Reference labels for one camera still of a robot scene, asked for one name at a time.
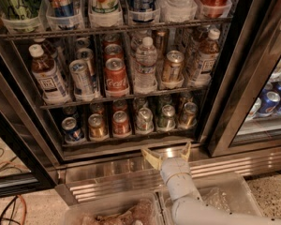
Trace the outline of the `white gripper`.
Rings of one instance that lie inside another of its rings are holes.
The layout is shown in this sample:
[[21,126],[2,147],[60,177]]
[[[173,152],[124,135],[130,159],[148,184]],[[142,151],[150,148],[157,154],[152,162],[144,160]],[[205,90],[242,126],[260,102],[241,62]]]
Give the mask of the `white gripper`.
[[191,171],[188,160],[191,154],[191,142],[188,142],[180,152],[180,157],[170,157],[163,161],[162,157],[148,148],[143,148],[141,153],[150,165],[160,171],[160,175],[166,185],[189,183],[191,181]]

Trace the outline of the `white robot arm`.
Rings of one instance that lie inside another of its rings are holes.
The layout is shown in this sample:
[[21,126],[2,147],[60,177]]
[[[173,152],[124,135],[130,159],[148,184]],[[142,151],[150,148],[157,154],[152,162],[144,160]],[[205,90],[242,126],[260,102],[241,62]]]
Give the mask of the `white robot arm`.
[[229,213],[203,201],[193,182],[188,160],[191,142],[178,157],[164,158],[148,148],[141,150],[151,166],[160,171],[172,200],[171,217],[176,225],[281,225],[281,218]]

